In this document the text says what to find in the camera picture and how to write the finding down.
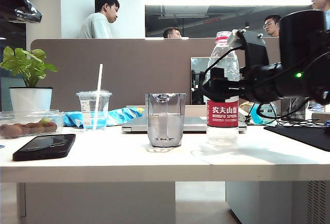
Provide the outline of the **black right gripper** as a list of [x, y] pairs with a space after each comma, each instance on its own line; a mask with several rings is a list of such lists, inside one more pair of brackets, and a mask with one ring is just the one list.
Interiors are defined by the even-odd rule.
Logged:
[[282, 71], [280, 63], [242, 67], [240, 92], [239, 82], [227, 80], [224, 68], [213, 67], [210, 69], [210, 79], [203, 84], [204, 95], [211, 100], [226, 100], [239, 96], [256, 103], [276, 101], [281, 95], [278, 93], [275, 80], [276, 75]]

